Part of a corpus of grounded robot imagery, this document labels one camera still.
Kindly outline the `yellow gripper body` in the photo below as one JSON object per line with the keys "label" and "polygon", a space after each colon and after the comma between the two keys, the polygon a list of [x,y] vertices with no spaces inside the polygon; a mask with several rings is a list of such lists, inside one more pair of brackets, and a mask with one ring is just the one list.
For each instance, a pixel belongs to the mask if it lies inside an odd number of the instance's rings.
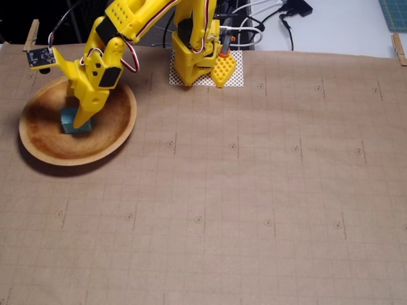
{"label": "yellow gripper body", "polygon": [[52,48],[55,56],[55,65],[64,73],[67,79],[73,80],[75,84],[74,95],[79,100],[79,104],[85,107],[104,106],[109,96],[108,89],[100,89],[94,84],[93,74],[95,68],[90,69],[90,74],[86,70],[85,64],[81,65],[80,60],[68,61],[56,49]]}

